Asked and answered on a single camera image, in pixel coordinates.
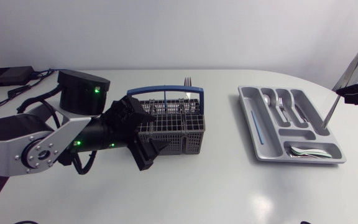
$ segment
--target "blue basket handle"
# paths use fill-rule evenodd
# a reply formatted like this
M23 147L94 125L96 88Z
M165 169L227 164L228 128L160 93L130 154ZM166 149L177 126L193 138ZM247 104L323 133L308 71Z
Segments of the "blue basket handle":
M142 88L135 88L127 91L128 96L152 93L156 91L182 91L190 93L198 93L200 95L200 114L204 114L204 90L200 87L182 86L182 85L162 85L162 86L147 86Z

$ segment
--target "tray compartment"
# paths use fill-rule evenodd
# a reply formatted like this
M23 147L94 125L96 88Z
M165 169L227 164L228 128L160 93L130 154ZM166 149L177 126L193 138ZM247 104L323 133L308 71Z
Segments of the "tray compartment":
M251 133L253 134L254 146L257 153L262 157L279 157L283 154L280 140L275 132L275 126L269 115L267 105L259 89L253 87L244 87L241 89L244 113L246 114ZM252 117L254 114L260 128L260 134L263 136L262 144L258 136L256 124Z
M289 137L298 140L316 140L316 135L310 130L298 130L298 129L279 129L278 134L280 136Z
M328 129L323 129L321 127L323 119L321 119L320 115L305 93L303 93L301 90L291 90L291 93L293 94L295 104L298 105L303 114L305 114L316 134L321 136L329 136L330 133Z
M300 141L286 141L284 142L284 149L287 155L291 154L291 146L297 147L300 149L322 149L332 155L332 159L342 159L341 150L338 146L333 143L326 142L300 142ZM330 158L321 158L319 160L331 161Z
M298 117L297 114L295 114L295 104L293 97L291 96L291 93L288 90L285 89L277 89L276 90L278 97L281 97L283 99L283 105L284 109L287 112L288 116L291 119L291 122L299 128L307 128L308 124L301 122L301 119Z
M270 98L270 105L266 105L273 115L274 121L281 127L289 127L291 123L285 121L285 118L283 117L283 114L278 107L278 98L274 90L271 88L262 88L260 90L262 94L267 95Z

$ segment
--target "robotic arm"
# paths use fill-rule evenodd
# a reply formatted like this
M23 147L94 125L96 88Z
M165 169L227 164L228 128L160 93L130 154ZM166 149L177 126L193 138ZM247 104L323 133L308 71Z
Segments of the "robotic arm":
M28 113L0 118L0 176L34 174L60 162L73 164L79 174L89 171L96 151L128 147L140 170L148 169L167 141L142 142L137 127L155 118L146 113L139 101L124 96L114 101L105 113L109 81L76 71L59 71L59 86L50 93L26 100L19 112L37 101L42 105ZM60 103L45 101L62 92ZM53 130L45 122L55 112L63 116ZM82 168L79 152L92 151L87 165Z

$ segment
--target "white wall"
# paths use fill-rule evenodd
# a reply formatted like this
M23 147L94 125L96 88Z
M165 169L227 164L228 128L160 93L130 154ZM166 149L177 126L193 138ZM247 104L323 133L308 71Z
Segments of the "white wall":
M331 88L357 51L358 0L0 0L0 67L261 69Z

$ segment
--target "metal rod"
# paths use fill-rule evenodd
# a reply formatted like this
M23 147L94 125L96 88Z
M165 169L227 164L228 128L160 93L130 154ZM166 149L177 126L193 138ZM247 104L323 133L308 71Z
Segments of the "metal rod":
M323 129L326 129L326 128L327 128L328 122L329 122L329 120L331 119L331 116L333 115L334 110L335 110L335 107L336 107L336 105L338 104L340 98L341 98L341 96L338 95L338 97L337 97L336 100L335 100L335 103L333 104L333 107L331 107L331 109L329 110L329 112L328 112L328 114L327 114L326 119L324 119L324 122L323 122L323 124L321 125L321 128L323 128Z

